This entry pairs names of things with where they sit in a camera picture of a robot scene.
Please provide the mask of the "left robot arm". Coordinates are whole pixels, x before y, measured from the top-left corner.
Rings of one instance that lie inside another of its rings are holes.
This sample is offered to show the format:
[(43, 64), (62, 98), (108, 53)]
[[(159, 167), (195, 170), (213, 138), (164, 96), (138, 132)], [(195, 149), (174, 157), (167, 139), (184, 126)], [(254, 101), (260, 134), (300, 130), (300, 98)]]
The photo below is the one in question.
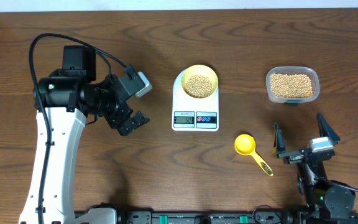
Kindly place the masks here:
[(140, 98), (152, 85), (132, 65), (121, 78), (109, 73), (96, 83), (97, 52), (80, 45), (63, 49), (63, 65), (39, 81), (37, 148), (29, 194), (19, 223), (125, 223), (124, 212), (101, 204), (79, 215), (74, 211), (76, 158), (89, 115), (104, 117), (121, 136), (149, 122), (126, 101)]

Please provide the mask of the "yellow measuring scoop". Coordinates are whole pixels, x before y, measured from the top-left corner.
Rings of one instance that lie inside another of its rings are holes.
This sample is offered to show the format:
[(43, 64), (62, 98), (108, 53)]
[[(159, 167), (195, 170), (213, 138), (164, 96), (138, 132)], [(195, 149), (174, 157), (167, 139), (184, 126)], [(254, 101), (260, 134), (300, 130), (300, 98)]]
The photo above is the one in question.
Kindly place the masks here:
[(234, 150), (242, 156), (251, 156), (259, 167), (269, 176), (273, 177), (273, 170), (265, 160), (256, 152), (255, 139), (249, 134), (241, 134), (234, 141)]

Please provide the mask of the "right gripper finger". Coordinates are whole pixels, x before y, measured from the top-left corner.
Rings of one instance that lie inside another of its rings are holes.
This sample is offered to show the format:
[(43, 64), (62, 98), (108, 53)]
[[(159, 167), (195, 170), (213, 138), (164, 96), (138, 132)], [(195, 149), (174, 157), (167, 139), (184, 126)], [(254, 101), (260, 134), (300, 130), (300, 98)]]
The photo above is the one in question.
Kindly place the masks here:
[(278, 123), (274, 123), (274, 144), (273, 144), (273, 153), (277, 157), (281, 157), (281, 154), (286, 152), (286, 147), (284, 143), (283, 133)]
[(328, 137), (333, 145), (337, 145), (341, 138), (337, 135), (337, 133), (333, 130), (332, 127), (327, 123), (322, 113), (318, 113), (316, 115), (316, 119), (318, 122), (319, 135), (321, 137)]

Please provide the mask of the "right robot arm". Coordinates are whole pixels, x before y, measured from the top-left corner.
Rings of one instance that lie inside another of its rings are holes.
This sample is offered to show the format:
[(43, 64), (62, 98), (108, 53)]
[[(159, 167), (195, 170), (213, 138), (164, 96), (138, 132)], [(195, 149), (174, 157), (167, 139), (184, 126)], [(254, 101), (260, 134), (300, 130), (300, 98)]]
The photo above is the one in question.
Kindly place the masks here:
[(273, 153), (284, 163), (297, 166), (298, 190), (306, 200), (306, 207), (297, 208), (289, 218), (293, 223), (358, 223), (353, 211), (355, 191), (329, 180), (323, 164), (335, 155), (334, 147), (341, 139), (321, 113), (317, 122), (319, 137), (310, 140), (306, 148), (291, 152), (286, 150), (279, 124), (274, 124)]

